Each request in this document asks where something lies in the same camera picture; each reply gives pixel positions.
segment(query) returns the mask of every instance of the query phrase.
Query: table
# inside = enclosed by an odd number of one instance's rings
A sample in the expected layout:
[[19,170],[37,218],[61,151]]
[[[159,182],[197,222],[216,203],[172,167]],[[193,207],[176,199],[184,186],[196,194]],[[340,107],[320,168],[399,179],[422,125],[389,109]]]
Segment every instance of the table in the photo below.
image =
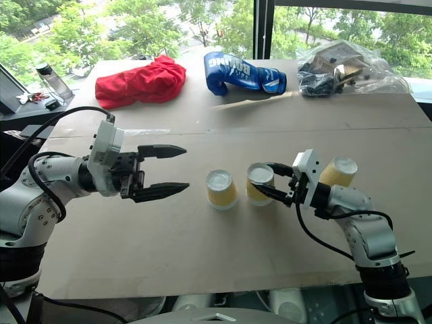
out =
[[[416,249],[404,259],[411,277],[432,274],[432,124],[409,94],[304,99],[297,91],[295,61],[269,60],[253,64],[287,73],[283,97],[238,89],[216,97],[207,90],[201,64],[180,63],[187,81],[178,98],[112,112],[126,129],[123,151],[151,143],[188,150],[173,159],[146,159],[147,185],[191,186],[142,204],[96,193],[70,202],[67,218],[47,245],[39,291],[52,298],[122,298],[358,282],[353,263],[307,237],[294,210],[277,202],[254,207],[246,200],[251,163],[291,164],[308,148],[317,150],[322,165],[336,155],[358,163],[353,185],[391,215],[399,250]],[[70,107],[97,104],[98,76],[143,64],[99,62],[87,90]],[[87,155],[102,118],[93,111],[63,118],[43,150]],[[212,209],[206,199],[205,176],[217,168],[233,174],[240,196],[225,212]],[[282,178],[275,183],[286,187]],[[348,249],[335,222],[317,219],[310,209],[303,213],[313,233]]]

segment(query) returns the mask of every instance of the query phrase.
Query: yellow paper cup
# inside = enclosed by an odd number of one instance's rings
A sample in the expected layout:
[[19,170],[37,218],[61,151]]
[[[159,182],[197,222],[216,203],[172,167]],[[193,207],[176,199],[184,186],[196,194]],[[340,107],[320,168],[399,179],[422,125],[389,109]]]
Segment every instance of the yellow paper cup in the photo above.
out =
[[230,172],[213,170],[208,174],[206,182],[207,198],[212,207],[224,211],[237,203],[237,189]]
[[273,201],[256,189],[252,182],[258,184],[274,185],[274,172],[268,165],[264,163],[253,163],[248,168],[248,179],[246,184],[246,195],[249,202],[255,206],[265,206]]
[[319,181],[328,186],[338,184],[348,187],[357,173],[357,164],[349,157],[334,157],[319,176]]

